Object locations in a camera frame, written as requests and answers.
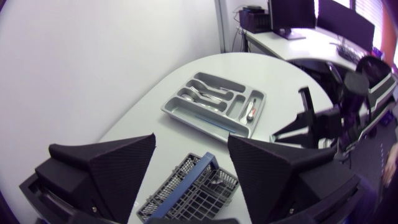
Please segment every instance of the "fork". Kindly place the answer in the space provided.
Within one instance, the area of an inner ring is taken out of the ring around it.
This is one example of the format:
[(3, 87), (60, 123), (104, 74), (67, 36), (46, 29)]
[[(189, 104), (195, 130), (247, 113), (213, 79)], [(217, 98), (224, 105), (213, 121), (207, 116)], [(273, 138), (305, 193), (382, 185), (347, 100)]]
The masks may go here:
[(207, 94), (207, 93), (201, 93), (201, 92), (200, 92), (199, 90), (197, 90), (194, 86), (191, 86), (190, 89), (191, 89), (192, 91), (194, 91), (194, 92), (196, 92), (196, 93), (199, 93), (200, 95), (205, 96), (205, 97), (207, 97), (207, 98), (210, 98), (210, 99), (212, 99), (212, 100), (218, 100), (218, 101), (220, 101), (220, 102), (223, 101), (223, 99), (218, 98), (218, 97), (216, 97), (216, 96), (213, 96), (213, 95), (210, 95), (210, 94)]

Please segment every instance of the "gray plastic cutlery tray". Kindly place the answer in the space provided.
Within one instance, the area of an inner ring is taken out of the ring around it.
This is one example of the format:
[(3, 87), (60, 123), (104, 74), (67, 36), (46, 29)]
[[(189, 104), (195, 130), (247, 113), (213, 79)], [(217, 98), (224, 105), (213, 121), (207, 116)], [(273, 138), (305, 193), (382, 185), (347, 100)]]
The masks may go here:
[[(241, 120), (247, 116), (248, 105), (254, 99), (254, 117), (245, 124)], [(162, 111), (227, 142), (230, 133), (245, 138), (252, 136), (265, 102), (266, 94), (259, 90), (200, 72), (162, 106)]]

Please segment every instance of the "cutlery basket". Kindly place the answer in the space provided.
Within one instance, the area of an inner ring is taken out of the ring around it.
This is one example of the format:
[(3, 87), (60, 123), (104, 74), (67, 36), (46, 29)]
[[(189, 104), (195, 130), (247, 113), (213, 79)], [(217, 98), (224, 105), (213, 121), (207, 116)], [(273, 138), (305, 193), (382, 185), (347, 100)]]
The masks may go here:
[(189, 154), (137, 215), (144, 223), (150, 218), (213, 219), (238, 187), (238, 179), (219, 168), (214, 155)]

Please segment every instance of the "white wall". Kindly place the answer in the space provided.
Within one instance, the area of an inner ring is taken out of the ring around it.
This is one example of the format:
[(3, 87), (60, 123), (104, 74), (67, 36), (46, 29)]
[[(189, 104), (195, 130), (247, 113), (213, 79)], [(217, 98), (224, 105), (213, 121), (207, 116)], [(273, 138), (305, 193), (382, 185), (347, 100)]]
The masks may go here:
[(219, 52), (214, 0), (8, 0), (0, 190), (19, 221), (37, 216), (18, 186), (49, 144), (96, 142), (162, 77)]

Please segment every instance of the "desk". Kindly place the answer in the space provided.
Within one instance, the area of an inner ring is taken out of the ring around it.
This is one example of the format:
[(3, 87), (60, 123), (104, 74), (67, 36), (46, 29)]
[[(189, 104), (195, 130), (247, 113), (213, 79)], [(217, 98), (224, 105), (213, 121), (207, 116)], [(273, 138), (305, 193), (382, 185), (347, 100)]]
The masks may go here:
[[(180, 67), (142, 97), (101, 139), (104, 142), (150, 133), (156, 135), (157, 147), (129, 223), (141, 223), (136, 215), (137, 210), (189, 152), (198, 156), (210, 152), (216, 156), (222, 168), (236, 175), (226, 144), (170, 118), (160, 110), (170, 96), (197, 72), (243, 83), (267, 94), (253, 139), (268, 141), (270, 134), (292, 122), (296, 113), (303, 111), (302, 99), (298, 94), (301, 87), (309, 87), (315, 111), (332, 106), (326, 93), (312, 78), (297, 67), (274, 57), (247, 53), (220, 54)], [(237, 218), (240, 223), (250, 223), (241, 187), (236, 191), (230, 205), (220, 211), (216, 218), (231, 217)]]
[(287, 40), (273, 32), (253, 34), (245, 30), (245, 34), (247, 41), (266, 54), (282, 60), (289, 62), (303, 59), (320, 60), (355, 71), (356, 65), (340, 57), (336, 46), (330, 44), (338, 43), (335, 38), (314, 29), (294, 29), (294, 31), (303, 34), (306, 39)]

